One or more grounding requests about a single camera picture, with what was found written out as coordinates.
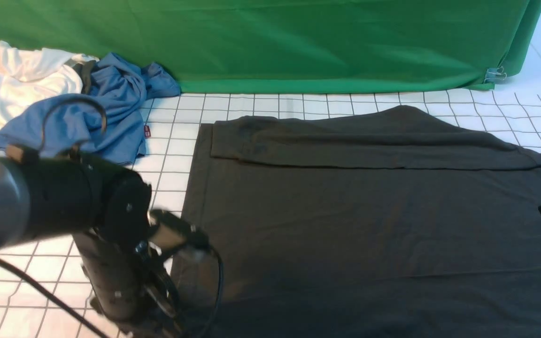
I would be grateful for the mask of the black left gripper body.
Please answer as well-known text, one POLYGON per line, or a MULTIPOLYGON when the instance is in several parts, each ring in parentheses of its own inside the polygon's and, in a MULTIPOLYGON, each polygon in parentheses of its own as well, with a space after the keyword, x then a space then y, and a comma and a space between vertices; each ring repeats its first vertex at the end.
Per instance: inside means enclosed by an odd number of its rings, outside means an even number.
POLYGON ((120 248, 92 232, 74 234, 84 274, 94 296, 90 304, 129 338, 178 338, 178 299, 161 257, 148 239, 120 248))

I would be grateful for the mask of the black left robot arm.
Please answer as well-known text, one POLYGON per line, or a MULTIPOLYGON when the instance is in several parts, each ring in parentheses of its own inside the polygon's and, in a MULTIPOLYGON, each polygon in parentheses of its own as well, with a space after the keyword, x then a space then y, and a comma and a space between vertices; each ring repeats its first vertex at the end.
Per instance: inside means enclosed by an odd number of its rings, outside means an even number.
POLYGON ((0 157, 0 249, 71 235, 97 313, 136 338, 176 338, 162 269, 137 252, 151 196, 140 174, 93 155, 0 157))

